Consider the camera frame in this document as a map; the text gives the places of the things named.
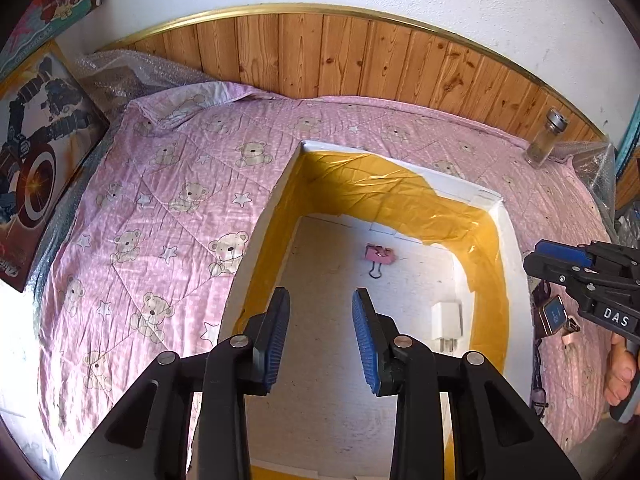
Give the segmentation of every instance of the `human hand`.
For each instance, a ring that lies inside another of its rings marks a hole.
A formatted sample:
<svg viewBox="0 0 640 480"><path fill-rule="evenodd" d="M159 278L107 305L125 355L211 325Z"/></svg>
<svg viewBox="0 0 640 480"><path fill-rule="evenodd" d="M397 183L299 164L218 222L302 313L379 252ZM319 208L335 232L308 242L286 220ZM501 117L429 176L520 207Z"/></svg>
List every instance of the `human hand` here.
<svg viewBox="0 0 640 480"><path fill-rule="evenodd" d="M611 406L619 405L628 397L631 381L638 372L638 363L626 351L626 340L621 335L611 335L611 351L607 361L607 374L604 379L604 398ZM640 404L636 407L640 415Z"/></svg>

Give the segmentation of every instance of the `pink binder clip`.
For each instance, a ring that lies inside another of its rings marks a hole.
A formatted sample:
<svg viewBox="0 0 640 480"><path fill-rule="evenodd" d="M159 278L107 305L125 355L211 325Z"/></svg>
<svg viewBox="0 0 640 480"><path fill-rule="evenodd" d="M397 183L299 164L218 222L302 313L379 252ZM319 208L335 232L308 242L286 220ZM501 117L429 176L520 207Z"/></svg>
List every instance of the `pink binder clip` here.
<svg viewBox="0 0 640 480"><path fill-rule="evenodd" d="M394 250L388 247L383 247L381 245L367 244L367 248L365 249L364 259L372 262L371 270L369 271L369 276L373 279L378 279L382 276L382 271L380 270L380 266L382 264L390 265L396 260L396 255L394 254ZM376 269L376 264L378 264L378 275L373 275L373 271Z"/></svg>

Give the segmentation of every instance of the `pink bedspread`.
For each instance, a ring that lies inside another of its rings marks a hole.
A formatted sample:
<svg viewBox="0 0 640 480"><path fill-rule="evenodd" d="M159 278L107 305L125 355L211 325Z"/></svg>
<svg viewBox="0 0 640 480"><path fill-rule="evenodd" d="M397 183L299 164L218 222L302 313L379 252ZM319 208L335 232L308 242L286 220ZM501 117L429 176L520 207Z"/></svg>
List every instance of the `pink bedspread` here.
<svg viewBox="0 0 640 480"><path fill-rule="evenodd" d="M523 252L540 238L608 240L571 164L534 171L523 162L525 141L446 113L369 98L295 101L223 82L134 101L42 304L40 411L62 467L160 351L188 356L215 344L252 229L303 139L500 192ZM553 337L541 348L545 422L565 449L589 434L604 405L607 334L582 325L575 344Z"/></svg>

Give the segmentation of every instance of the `brass trim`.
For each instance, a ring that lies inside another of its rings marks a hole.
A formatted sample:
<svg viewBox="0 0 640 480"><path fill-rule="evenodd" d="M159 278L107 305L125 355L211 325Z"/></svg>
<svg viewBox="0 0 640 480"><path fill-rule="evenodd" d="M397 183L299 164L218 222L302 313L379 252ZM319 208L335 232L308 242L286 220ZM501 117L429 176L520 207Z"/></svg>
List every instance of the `brass trim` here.
<svg viewBox="0 0 640 480"><path fill-rule="evenodd" d="M473 40L460 36L455 32L445 30L444 28L430 25L429 23L420 22L404 16L398 16L397 14L391 14L389 12L381 12L380 10L363 9L361 7L340 6L331 4L255 4L239 7L226 7L225 9L213 9L205 10L204 12L198 12L191 14L190 16L183 16L182 18L176 18L169 20L168 22L159 23L153 27L144 28L138 32L130 34L120 40L114 41L100 48L99 50L113 50L114 48L126 48L132 43L160 34L161 32L167 32L174 28L185 27L187 25L197 25L198 23L212 22L214 20L223 20L225 18L238 18L239 16L253 16L255 14L336 14L340 16L352 16L354 18L364 18L366 20L379 20L380 22L392 23L394 25L401 25L403 27L412 28L414 30L421 30L428 32L445 40L453 41L460 45L471 48L484 56L487 56L508 68L514 72L524 76L529 81L540 86L546 92L558 99L563 105L567 106L574 114L576 114L591 130L593 130L602 140L609 142L609 137L604 134L589 118L583 114L569 99L564 97L560 92L557 92L554 88L546 84L542 79L535 76L526 68L520 66L511 59L504 57L502 54L498 54L495 50L491 50Z"/></svg>

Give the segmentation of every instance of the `white wall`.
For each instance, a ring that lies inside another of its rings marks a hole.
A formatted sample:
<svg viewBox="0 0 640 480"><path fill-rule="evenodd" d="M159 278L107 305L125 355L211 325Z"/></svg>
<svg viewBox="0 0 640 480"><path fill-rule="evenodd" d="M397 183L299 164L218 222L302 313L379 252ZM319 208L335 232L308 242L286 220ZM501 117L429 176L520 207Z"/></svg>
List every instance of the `white wall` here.
<svg viewBox="0 0 640 480"><path fill-rule="evenodd" d="M553 86L617 144L640 93L640 49L608 0L104 0L60 44L91 52L172 18L270 2L366 7L461 34Z"/></svg>

